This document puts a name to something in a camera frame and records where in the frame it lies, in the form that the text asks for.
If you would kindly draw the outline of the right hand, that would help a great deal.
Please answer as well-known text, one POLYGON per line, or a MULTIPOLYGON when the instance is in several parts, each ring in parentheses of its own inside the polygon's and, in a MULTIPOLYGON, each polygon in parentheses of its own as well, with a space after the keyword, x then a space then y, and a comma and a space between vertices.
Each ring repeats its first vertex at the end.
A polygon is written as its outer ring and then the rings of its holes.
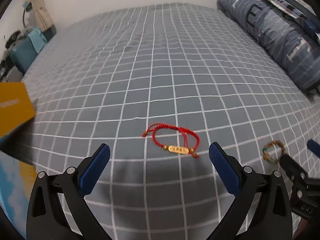
POLYGON ((300 222, 298 224, 298 227, 293 235, 293 239, 296 239, 298 237, 298 235, 300 235, 303 232, 303 230, 305 228, 307 228, 308 226, 309 226, 309 222, 306 219, 301 218, 300 222))

